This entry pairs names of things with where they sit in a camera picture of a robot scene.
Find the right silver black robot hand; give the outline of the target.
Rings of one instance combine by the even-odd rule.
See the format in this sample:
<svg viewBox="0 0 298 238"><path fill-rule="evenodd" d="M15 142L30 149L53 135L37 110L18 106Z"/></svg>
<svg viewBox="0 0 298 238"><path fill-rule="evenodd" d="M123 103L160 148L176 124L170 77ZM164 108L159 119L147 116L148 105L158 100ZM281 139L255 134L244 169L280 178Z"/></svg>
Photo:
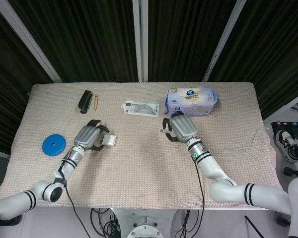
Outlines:
<svg viewBox="0 0 298 238"><path fill-rule="evenodd" d="M169 141L182 143L187 143L198 134L192 120L181 111L173 113L169 119L164 118L160 132L164 133Z"/></svg>

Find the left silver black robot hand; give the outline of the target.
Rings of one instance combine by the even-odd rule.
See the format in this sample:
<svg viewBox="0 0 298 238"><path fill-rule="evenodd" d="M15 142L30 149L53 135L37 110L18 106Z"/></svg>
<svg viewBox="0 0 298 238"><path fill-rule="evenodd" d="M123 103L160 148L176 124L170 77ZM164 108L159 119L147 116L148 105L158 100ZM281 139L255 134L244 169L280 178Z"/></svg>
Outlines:
<svg viewBox="0 0 298 238"><path fill-rule="evenodd" d="M85 125L77 134L74 139L74 145L80 146L87 150L101 151L105 146L100 145L99 147L95 146L99 135L103 132L109 133L109 130L104 125L98 125L101 120L92 119L87 125Z"/></svg>

